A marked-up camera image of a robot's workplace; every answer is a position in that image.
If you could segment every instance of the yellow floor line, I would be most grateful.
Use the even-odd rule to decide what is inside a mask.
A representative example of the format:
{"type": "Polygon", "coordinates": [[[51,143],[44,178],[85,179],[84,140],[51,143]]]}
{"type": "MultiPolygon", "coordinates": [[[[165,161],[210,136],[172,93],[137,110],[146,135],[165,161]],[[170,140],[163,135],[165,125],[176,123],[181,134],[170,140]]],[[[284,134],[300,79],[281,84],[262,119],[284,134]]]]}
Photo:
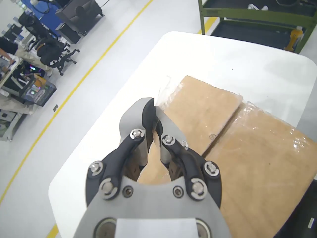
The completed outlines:
{"type": "Polygon", "coordinates": [[[65,101],[61,104],[61,106],[57,109],[57,111],[54,113],[54,115],[52,116],[52,118],[49,120],[49,122],[46,124],[46,126],[44,127],[44,129],[41,131],[40,135],[37,137],[37,139],[35,140],[35,142],[32,144],[31,148],[29,149],[29,151],[27,152],[27,154],[25,155],[25,157],[23,158],[22,162],[20,163],[19,167],[17,168],[17,170],[14,172],[8,186],[6,187],[4,193],[1,196],[0,199],[0,206],[11,186],[11,184],[13,183],[15,177],[17,176],[17,174],[19,173],[19,171],[21,170],[21,167],[23,166],[23,164],[25,163],[27,157],[30,155],[30,153],[32,152],[32,150],[34,149],[35,145],[38,143],[38,141],[41,139],[41,137],[43,136],[43,134],[46,132],[46,130],[48,129],[48,127],[51,125],[52,121],[55,119],[55,117],[59,114],[59,112],[63,109],[63,107],[65,106],[65,104],[68,102],[68,100],[71,98],[71,96],[76,92],[76,90],[78,89],[78,87],[83,83],[83,81],[87,78],[87,76],[92,72],[92,70],[97,66],[97,64],[101,61],[101,59],[107,54],[107,52],[109,52],[109,50],[116,44],[116,42],[120,39],[120,37],[128,30],[128,28],[136,21],[136,19],[138,19],[138,17],[141,15],[142,12],[144,12],[144,10],[153,2],[153,0],[150,0],[142,9],[141,11],[138,12],[138,14],[132,19],[132,21],[124,28],[124,30],[118,35],[118,37],[110,44],[110,46],[107,48],[107,50],[104,51],[104,53],[100,56],[100,58],[94,63],[94,65],[88,70],[88,72],[83,76],[83,78],[81,78],[81,80],[79,81],[79,83],[75,86],[75,88],[70,92],[70,94],[67,96],[67,98],[65,99],[65,101]]]}
{"type": "Polygon", "coordinates": [[[55,238],[57,234],[59,233],[57,225],[54,225],[49,234],[46,236],[46,238],[55,238]]]}
{"type": "Polygon", "coordinates": [[[217,17],[209,17],[208,20],[205,22],[205,33],[208,32],[210,27],[214,24],[214,22],[217,20],[217,17]]]}

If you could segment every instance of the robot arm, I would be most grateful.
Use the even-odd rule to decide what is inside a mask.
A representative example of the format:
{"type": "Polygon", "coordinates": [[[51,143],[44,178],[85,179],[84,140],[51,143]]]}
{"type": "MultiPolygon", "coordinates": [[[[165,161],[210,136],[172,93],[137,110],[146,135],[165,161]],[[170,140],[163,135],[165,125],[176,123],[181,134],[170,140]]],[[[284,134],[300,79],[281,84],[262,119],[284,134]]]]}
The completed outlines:
{"type": "Polygon", "coordinates": [[[74,238],[119,238],[115,236],[119,219],[186,218],[196,219],[200,237],[231,237],[219,210],[219,167],[188,147],[184,134],[154,106],[153,98],[132,105],[123,114],[119,128],[118,148],[89,166],[87,211],[74,238]],[[137,179],[147,164],[154,130],[159,136],[161,162],[169,170],[171,182],[142,185],[137,179]]]}

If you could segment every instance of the black office chair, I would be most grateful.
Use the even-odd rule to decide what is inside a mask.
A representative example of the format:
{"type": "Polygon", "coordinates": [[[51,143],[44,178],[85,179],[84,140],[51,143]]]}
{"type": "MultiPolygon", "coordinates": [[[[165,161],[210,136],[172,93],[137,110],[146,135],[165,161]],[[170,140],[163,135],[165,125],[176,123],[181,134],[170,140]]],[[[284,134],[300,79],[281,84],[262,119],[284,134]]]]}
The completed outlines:
{"type": "Polygon", "coordinates": [[[76,64],[76,61],[74,61],[71,56],[75,52],[80,52],[78,49],[75,49],[71,53],[64,54],[65,51],[70,51],[64,47],[62,42],[56,42],[56,40],[52,38],[41,39],[35,46],[35,50],[37,50],[37,56],[40,57],[41,63],[51,68],[57,68],[60,75],[63,75],[62,70],[65,62],[76,64]]]}
{"type": "Polygon", "coordinates": [[[65,62],[72,61],[70,57],[79,50],[75,49],[72,52],[68,49],[69,43],[58,41],[58,36],[52,30],[45,28],[35,15],[27,15],[25,12],[19,17],[19,23],[35,36],[35,41],[32,45],[29,44],[29,51],[34,47],[37,50],[37,55],[40,57],[41,63],[51,68],[58,68],[60,75],[63,75],[62,70],[65,62]]]}

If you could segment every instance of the cable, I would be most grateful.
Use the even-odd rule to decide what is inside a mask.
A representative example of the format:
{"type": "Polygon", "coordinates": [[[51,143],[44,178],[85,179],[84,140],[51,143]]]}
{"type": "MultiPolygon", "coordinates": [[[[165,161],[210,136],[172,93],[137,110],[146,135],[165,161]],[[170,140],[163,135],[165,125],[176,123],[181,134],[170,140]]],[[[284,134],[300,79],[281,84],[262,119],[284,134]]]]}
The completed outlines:
{"type": "Polygon", "coordinates": [[[297,0],[297,1],[296,1],[295,3],[293,3],[293,4],[281,4],[281,3],[279,3],[277,0],[275,0],[275,1],[277,2],[278,5],[284,6],[284,7],[292,7],[292,6],[296,5],[296,4],[299,2],[299,0],[297,0]]]}
{"type": "Polygon", "coordinates": [[[50,7],[49,7],[48,3],[46,3],[46,5],[47,5],[47,10],[45,12],[41,12],[40,10],[36,9],[36,7],[34,5],[32,5],[32,7],[35,9],[35,11],[37,11],[37,12],[39,12],[41,14],[48,14],[49,11],[50,11],[50,7]]]}

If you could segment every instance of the white table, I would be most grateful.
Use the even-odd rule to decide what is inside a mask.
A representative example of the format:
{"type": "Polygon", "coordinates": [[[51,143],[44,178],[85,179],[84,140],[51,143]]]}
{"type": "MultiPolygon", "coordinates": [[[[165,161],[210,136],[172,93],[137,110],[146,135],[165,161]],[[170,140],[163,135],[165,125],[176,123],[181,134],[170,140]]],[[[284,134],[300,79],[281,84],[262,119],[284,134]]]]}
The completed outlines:
{"type": "Polygon", "coordinates": [[[52,180],[49,199],[62,238],[73,237],[86,211],[89,164],[118,147],[121,115],[142,97],[162,104],[186,75],[241,94],[296,127],[317,68],[304,56],[263,45],[179,32],[164,35],[52,180]]]}

